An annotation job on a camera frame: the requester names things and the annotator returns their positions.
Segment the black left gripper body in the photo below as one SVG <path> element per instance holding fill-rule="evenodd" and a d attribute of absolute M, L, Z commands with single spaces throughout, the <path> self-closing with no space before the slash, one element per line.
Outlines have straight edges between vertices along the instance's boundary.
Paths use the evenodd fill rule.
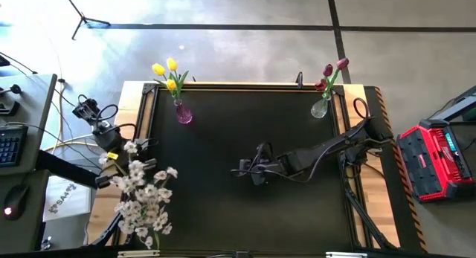
<path fill-rule="evenodd" d="M 121 175 L 129 174 L 129 164 L 138 160 L 144 150 L 140 141 L 131 141 L 125 138 L 114 139 L 110 147 L 110 161 L 117 167 Z"/>

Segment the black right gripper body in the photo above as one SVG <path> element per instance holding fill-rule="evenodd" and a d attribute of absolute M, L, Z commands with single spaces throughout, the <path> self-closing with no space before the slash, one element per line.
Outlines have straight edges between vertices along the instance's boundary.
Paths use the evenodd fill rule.
<path fill-rule="evenodd" d="M 297 172 L 281 163 L 275 157 L 267 154 L 258 154 L 251 165 L 252 172 L 271 173 L 276 175 L 294 176 Z"/>

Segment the green stems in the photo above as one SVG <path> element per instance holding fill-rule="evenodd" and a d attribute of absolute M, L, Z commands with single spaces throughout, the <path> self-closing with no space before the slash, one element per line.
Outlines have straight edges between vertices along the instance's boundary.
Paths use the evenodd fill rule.
<path fill-rule="evenodd" d="M 115 212 L 120 215 L 120 231 L 137 236 L 149 250 L 159 249 L 160 235 L 169 235 L 173 229 L 168 212 L 159 204 L 122 201 L 116 205 Z"/>

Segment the yellow artificial tulip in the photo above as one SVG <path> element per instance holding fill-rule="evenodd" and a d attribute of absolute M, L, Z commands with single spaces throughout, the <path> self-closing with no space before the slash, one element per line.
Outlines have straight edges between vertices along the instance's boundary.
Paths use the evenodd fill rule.
<path fill-rule="evenodd" d="M 166 72 L 165 67 L 163 67 L 162 65 L 158 63 L 155 63 L 152 65 L 152 70 L 155 74 L 157 74 L 158 76 L 162 76 L 165 80 L 168 80 L 168 79 L 177 80 L 173 74 L 169 77 L 165 77 L 165 72 Z"/>
<path fill-rule="evenodd" d="M 160 81 L 160 80 L 155 80 L 161 87 L 165 88 L 168 90 L 168 92 L 171 94 L 172 98 L 175 101 L 181 102 L 181 90 L 182 87 L 184 86 L 184 82 L 181 80 L 165 80 L 165 81 Z"/>
<path fill-rule="evenodd" d="M 170 76 L 173 74 L 177 80 L 185 81 L 188 71 L 185 71 L 183 74 L 179 74 L 177 69 L 178 69 L 178 63 L 173 59 L 173 58 L 168 58 L 167 59 L 167 67 L 170 70 Z"/>

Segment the dark red artificial tulip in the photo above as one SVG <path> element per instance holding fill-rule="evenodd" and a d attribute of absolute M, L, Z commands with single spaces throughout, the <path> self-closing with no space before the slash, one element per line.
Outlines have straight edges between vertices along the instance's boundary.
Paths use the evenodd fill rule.
<path fill-rule="evenodd" d="M 333 78 L 333 85 L 334 86 L 334 83 L 339 75 L 340 72 L 342 72 L 348 65 L 349 65 L 349 60 L 348 58 L 343 58 L 343 59 L 340 59 L 337 64 L 336 64 L 336 69 L 334 69 L 335 73 L 334 73 L 334 78 Z"/>
<path fill-rule="evenodd" d="M 322 94 L 322 98 L 327 98 L 328 96 L 328 80 L 327 79 L 321 79 L 319 83 L 315 84 L 315 89 L 316 91 L 320 92 Z"/>
<path fill-rule="evenodd" d="M 334 73 L 335 71 L 331 64 L 327 64 L 324 67 L 324 70 L 323 70 L 324 78 L 321 80 L 321 82 L 324 84 L 324 87 L 325 87 L 325 89 L 323 90 L 323 98 L 325 100 L 329 99 L 331 88 L 333 85 Z"/>

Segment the pink glass vase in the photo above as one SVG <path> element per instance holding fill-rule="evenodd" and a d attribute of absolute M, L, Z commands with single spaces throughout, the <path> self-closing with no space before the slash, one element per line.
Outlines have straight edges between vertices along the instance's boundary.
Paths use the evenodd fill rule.
<path fill-rule="evenodd" d="M 174 100 L 174 105 L 176 106 L 176 117 L 179 123 L 188 124 L 193 119 L 193 115 L 186 105 L 183 104 L 182 100 Z"/>

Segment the clear glass vase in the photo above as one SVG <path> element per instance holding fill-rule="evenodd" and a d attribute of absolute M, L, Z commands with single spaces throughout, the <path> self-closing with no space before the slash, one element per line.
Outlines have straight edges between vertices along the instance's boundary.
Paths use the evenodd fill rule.
<path fill-rule="evenodd" d="M 323 118 L 328 111 L 330 96 L 322 97 L 318 102 L 316 102 L 311 108 L 311 114 L 314 118 L 321 119 Z"/>

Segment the white paper sign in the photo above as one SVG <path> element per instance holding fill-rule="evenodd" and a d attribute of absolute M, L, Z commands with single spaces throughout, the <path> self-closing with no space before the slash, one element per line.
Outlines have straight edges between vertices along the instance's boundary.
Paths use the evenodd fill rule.
<path fill-rule="evenodd" d="M 91 189 L 59 176 L 50 176 L 45 192 L 43 222 L 91 211 Z"/>

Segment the grey desk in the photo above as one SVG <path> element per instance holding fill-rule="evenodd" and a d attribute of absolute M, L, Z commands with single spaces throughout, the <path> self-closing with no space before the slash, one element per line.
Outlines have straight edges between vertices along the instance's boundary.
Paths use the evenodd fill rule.
<path fill-rule="evenodd" d="M 21 94 L 8 92 L 0 96 L 0 103 L 7 108 L 19 104 L 14 115 L 0 116 L 0 127 L 24 124 L 28 128 L 18 164 L 6 167 L 0 164 L 0 255 L 35 251 L 41 240 L 49 171 L 35 167 L 56 81 L 56 74 L 0 77 L 0 88 L 7 90 L 17 84 L 22 90 Z M 28 187 L 25 210 L 17 220 L 11 221 L 3 216 L 3 202 L 9 190 L 18 184 Z"/>

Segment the white label strip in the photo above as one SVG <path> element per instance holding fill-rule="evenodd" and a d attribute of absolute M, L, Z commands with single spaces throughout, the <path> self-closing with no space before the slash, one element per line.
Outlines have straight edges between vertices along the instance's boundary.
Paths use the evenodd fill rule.
<path fill-rule="evenodd" d="M 160 257 L 159 250 L 143 250 L 143 251 L 119 251 L 117 258 L 157 258 Z"/>
<path fill-rule="evenodd" d="M 366 253 L 332 252 L 325 253 L 326 258 L 368 258 Z"/>

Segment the black keyboard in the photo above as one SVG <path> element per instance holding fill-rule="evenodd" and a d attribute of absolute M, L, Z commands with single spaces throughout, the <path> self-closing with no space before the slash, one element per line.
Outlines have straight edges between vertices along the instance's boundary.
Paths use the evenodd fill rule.
<path fill-rule="evenodd" d="M 18 166 L 22 159 L 22 151 L 28 134 L 28 127 L 0 127 L 0 167 Z"/>

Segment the black desk device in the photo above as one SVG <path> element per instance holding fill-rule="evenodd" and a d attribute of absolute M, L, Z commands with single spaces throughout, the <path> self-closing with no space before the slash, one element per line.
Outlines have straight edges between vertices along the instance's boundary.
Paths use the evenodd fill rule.
<path fill-rule="evenodd" d="M 12 84 L 9 89 L 0 88 L 0 97 L 3 97 L 8 92 L 12 92 L 13 94 L 21 94 L 22 89 L 17 84 Z M 19 107 L 20 103 L 15 100 L 10 106 L 6 106 L 3 102 L 0 102 L 0 117 L 14 116 L 19 110 Z"/>

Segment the black computer mouse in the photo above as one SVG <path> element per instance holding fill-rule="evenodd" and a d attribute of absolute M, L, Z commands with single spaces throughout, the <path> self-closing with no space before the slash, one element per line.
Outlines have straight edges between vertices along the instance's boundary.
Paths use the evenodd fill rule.
<path fill-rule="evenodd" d="M 29 186 L 18 184 L 13 186 L 4 198 L 3 217 L 14 221 L 19 219 L 25 211 L 25 205 L 29 193 Z"/>

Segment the black tripod stand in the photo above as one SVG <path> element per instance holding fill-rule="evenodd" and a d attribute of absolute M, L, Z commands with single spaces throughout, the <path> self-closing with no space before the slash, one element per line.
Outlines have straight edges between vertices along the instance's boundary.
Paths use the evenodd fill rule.
<path fill-rule="evenodd" d="M 110 22 L 99 20 L 99 19 L 93 19 L 93 18 L 89 18 L 89 17 L 85 16 L 85 14 L 77 8 L 76 4 L 72 0 L 68 0 L 68 2 L 73 7 L 73 9 L 77 13 L 77 15 L 80 17 L 80 20 L 79 20 L 73 34 L 71 35 L 72 40 L 75 40 L 77 32 L 79 31 L 79 29 L 83 25 L 86 25 L 86 26 L 90 27 L 91 23 L 94 23 L 94 24 L 99 24 L 99 26 L 104 26 L 104 27 L 110 27 L 111 26 Z"/>

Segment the black hazard striped mat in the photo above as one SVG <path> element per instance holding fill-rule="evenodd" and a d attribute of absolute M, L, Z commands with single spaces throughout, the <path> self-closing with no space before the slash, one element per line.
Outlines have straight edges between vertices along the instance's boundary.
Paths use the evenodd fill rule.
<path fill-rule="evenodd" d="M 399 244 L 406 251 L 425 254 L 428 249 L 394 139 L 383 146 L 380 161 Z"/>

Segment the red black toolbox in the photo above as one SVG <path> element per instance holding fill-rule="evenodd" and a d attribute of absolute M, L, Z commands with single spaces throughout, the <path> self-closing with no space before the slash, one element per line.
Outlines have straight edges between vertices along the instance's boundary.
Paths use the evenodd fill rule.
<path fill-rule="evenodd" d="M 476 196 L 476 121 L 421 120 L 396 145 L 419 203 Z"/>

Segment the black table frame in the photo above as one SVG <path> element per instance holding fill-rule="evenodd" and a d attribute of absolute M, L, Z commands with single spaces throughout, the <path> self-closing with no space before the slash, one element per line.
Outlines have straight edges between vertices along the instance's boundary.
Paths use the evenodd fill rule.
<path fill-rule="evenodd" d="M 353 249 L 353 223 L 338 156 L 322 159 L 297 181 L 276 175 L 257 186 L 231 171 L 257 146 L 269 142 L 277 155 L 334 138 L 333 113 L 311 116 L 318 93 L 289 86 L 191 85 L 182 94 L 193 119 L 177 121 L 172 97 L 152 90 L 152 108 L 141 107 L 141 137 L 153 138 L 148 155 L 178 178 L 167 207 L 172 232 L 161 237 L 169 254 L 323 254 Z"/>

